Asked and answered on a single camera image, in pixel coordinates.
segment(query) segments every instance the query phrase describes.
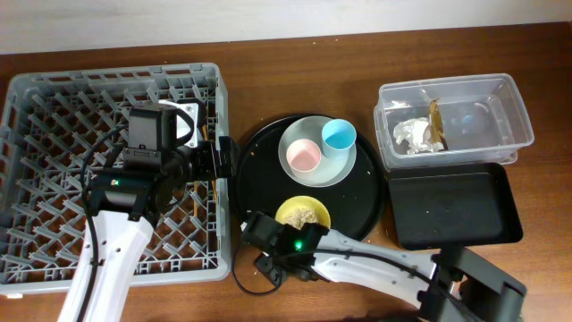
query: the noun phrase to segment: yellow bowl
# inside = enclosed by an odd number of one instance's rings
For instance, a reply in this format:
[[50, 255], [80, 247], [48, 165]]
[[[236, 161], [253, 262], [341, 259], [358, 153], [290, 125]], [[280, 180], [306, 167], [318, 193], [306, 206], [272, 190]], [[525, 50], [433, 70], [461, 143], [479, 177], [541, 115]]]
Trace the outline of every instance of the yellow bowl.
[[298, 208], [313, 209], [315, 216], [318, 218], [318, 224], [330, 228], [330, 213], [328, 213], [328, 209], [326, 209], [324, 204], [318, 199], [308, 196], [292, 197], [284, 201], [284, 203], [282, 203], [278, 208], [278, 211], [276, 211], [276, 221], [281, 224], [286, 224], [286, 218], [288, 215]]

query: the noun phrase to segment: wooden table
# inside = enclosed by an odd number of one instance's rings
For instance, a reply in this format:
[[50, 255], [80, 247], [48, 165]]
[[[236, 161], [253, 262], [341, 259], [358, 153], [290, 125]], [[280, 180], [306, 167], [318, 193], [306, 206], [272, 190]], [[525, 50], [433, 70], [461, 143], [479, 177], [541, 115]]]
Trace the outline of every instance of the wooden table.
[[[507, 172], [525, 231], [516, 244], [473, 250], [528, 287], [528, 321], [572, 316], [572, 33], [567, 23], [383, 34], [140, 47], [0, 56], [0, 93], [22, 72], [213, 62], [229, 90], [231, 135], [250, 133], [281, 115], [343, 117], [376, 145], [373, 111], [385, 83], [506, 72], [526, 103], [536, 137]], [[386, 220], [371, 243], [395, 248]], [[254, 253], [241, 257], [243, 283], [263, 290]], [[0, 300], [2, 320], [55, 320], [64, 293]], [[350, 284], [290, 279], [275, 295], [254, 298], [232, 279], [132, 288], [125, 321], [339, 320], [411, 310], [392, 297]]]

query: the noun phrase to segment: gray plastic dish rack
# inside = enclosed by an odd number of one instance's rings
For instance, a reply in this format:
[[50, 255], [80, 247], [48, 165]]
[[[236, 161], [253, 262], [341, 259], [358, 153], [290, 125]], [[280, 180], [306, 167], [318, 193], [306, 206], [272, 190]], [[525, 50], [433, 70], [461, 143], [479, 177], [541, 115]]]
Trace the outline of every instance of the gray plastic dish rack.
[[[218, 146], [218, 137], [229, 134], [228, 92], [215, 64], [42, 72], [11, 80], [0, 127], [1, 294], [70, 287], [85, 230], [80, 168], [86, 152], [126, 124], [135, 104], [190, 97], [205, 102], [208, 136]], [[89, 174], [103, 167], [111, 144], [126, 140], [127, 133], [106, 142]], [[121, 165], [122, 156], [115, 163]], [[188, 183], [184, 202], [160, 219], [131, 285], [227, 276], [227, 183], [219, 179], [215, 189], [211, 182], [196, 183]]]

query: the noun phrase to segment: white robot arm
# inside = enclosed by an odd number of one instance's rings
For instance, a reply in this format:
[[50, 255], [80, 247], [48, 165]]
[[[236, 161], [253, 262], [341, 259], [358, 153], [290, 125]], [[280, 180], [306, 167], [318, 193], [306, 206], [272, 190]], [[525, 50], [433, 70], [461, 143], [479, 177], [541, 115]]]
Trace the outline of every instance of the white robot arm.
[[[461, 247], [411, 254], [354, 241], [319, 224], [298, 230], [259, 212], [248, 219], [242, 239], [263, 251], [256, 266], [276, 288], [288, 275], [359, 284], [414, 305], [430, 321], [517, 321], [526, 295], [519, 281]], [[461, 281], [459, 298], [451, 292]]]
[[[138, 222], [127, 218], [127, 213], [106, 210], [94, 217], [99, 239], [99, 268], [84, 316], [86, 321], [119, 321], [121, 317], [133, 272], [154, 230], [145, 218]], [[92, 258], [93, 245], [88, 230], [59, 322], [78, 320], [88, 288]]]

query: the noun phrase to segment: cup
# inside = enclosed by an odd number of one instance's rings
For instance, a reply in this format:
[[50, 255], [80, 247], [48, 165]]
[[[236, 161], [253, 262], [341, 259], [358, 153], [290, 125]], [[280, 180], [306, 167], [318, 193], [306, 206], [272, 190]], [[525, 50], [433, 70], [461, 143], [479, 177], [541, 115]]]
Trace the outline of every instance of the cup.
[[322, 161], [322, 153], [312, 140], [295, 140], [286, 150], [286, 161], [295, 176], [309, 179]]
[[356, 144], [356, 129], [346, 120], [331, 120], [322, 128], [322, 151], [329, 158], [348, 157], [349, 150]]

